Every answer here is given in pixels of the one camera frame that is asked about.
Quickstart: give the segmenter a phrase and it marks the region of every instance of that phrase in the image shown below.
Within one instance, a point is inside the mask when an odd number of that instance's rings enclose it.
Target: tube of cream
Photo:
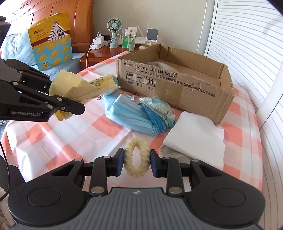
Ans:
[[[128,34],[134,34],[135,37],[137,36],[137,27],[128,27]]]

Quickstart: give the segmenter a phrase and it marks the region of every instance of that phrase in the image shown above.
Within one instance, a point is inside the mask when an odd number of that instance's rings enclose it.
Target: polishing cloth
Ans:
[[[193,159],[223,169],[224,130],[209,118],[182,112],[163,144]]]
[[[84,103],[88,99],[97,98],[104,93],[118,88],[120,87],[115,83],[113,74],[87,82],[74,73],[61,70],[50,86],[49,95],[53,96],[57,94],[73,101]],[[71,113],[60,110],[55,115],[59,121],[72,116]]]

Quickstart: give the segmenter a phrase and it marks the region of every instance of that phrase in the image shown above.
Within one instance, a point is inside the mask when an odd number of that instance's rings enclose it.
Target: wooden nightstand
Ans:
[[[135,50],[139,50],[139,45],[135,46]],[[104,61],[110,57],[113,57],[115,55],[118,55],[124,51],[128,51],[127,48],[122,48],[122,46],[119,46],[118,48],[113,48],[110,49],[109,48],[109,44],[97,49],[97,50],[90,50],[89,54],[88,54],[88,58],[87,55],[85,54],[84,56],[81,57],[80,62],[82,63],[82,67],[83,69],[86,68],[86,60],[87,60],[87,66],[92,66],[95,65],[101,61]]]

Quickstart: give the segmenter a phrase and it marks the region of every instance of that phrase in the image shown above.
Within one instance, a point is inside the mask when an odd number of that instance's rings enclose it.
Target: green bottle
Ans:
[[[129,43],[129,34],[128,34],[128,29],[125,29],[125,36],[123,36],[123,42],[122,42],[122,47],[127,48]]]

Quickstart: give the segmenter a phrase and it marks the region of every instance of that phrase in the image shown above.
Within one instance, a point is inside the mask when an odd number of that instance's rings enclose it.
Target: blue pillow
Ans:
[[[36,65],[27,29],[21,33],[11,34],[4,39],[1,58],[19,60],[29,66]]]

